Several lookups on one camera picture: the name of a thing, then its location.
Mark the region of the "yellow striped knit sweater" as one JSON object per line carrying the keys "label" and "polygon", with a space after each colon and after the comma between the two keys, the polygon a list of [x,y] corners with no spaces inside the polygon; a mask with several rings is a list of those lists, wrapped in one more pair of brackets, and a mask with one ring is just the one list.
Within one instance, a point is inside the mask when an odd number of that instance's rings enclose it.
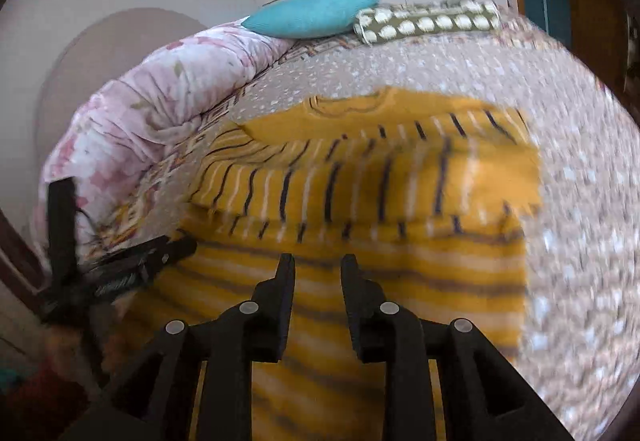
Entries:
{"label": "yellow striped knit sweater", "polygon": [[393,87],[311,97],[225,123],[186,204],[179,232],[196,252],[134,296],[119,334],[139,348],[171,320],[213,320],[293,255],[284,357],[253,371],[257,440],[380,436],[384,372],[352,350],[348,253],[419,317],[467,317],[508,357],[518,348],[521,220],[540,195],[538,150],[513,106]]}

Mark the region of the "pink floral duvet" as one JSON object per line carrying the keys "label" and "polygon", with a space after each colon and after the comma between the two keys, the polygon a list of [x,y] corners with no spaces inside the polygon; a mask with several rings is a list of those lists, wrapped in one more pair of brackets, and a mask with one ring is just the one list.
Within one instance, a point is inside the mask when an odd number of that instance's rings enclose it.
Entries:
{"label": "pink floral duvet", "polygon": [[183,37],[149,54],[80,105],[41,168],[32,240],[47,258],[48,187],[72,177],[87,244],[142,175],[198,130],[204,113],[265,71],[292,40],[257,34],[236,20]]}

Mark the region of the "pink round headboard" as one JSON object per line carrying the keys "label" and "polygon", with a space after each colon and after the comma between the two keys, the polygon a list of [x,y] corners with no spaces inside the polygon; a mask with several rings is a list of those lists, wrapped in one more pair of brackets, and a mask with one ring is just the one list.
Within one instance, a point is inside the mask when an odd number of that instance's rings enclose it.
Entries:
{"label": "pink round headboard", "polygon": [[87,27],[58,56],[40,90],[36,165],[44,163],[75,111],[94,91],[152,51],[204,28],[190,16],[161,8],[119,11]]}

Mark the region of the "beige dotted quilted bedspread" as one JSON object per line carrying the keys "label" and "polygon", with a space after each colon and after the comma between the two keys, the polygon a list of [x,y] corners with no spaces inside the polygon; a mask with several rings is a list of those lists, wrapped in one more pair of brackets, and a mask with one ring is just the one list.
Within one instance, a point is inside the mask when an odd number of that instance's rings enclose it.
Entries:
{"label": "beige dotted quilted bedspread", "polygon": [[[519,16],[503,16],[495,33],[361,43],[285,66],[224,124],[311,97],[349,99],[386,87],[522,112],[539,155],[540,205],[521,220],[526,283],[518,348],[508,357],[494,345],[573,438],[601,439],[639,376],[636,124],[582,63]],[[144,345],[126,346],[120,323],[113,364]]]}

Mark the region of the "teal cushion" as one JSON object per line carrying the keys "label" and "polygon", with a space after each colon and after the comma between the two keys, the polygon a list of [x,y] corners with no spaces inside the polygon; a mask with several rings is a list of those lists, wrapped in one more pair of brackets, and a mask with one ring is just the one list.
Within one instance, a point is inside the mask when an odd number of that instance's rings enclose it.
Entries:
{"label": "teal cushion", "polygon": [[275,38],[322,38],[348,32],[359,11],[377,4],[378,0],[284,0],[261,8],[242,25]]}

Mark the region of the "olive patterned bolster pillow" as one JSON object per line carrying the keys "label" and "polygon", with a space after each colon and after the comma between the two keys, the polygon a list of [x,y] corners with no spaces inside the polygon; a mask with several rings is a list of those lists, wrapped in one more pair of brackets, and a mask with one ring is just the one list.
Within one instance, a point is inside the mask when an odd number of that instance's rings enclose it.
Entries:
{"label": "olive patterned bolster pillow", "polygon": [[378,5],[360,10],[352,24],[360,42],[369,46],[423,35],[488,33],[500,27],[500,11],[492,0]]}

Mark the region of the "brown wooden door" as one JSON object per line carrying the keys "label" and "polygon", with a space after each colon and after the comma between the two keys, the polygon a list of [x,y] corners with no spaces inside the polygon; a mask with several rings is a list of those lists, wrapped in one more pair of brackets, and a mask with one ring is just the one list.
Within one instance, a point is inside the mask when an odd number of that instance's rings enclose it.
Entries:
{"label": "brown wooden door", "polygon": [[628,60],[628,16],[623,0],[568,0],[570,50],[582,60],[634,120],[639,97],[625,91]]}

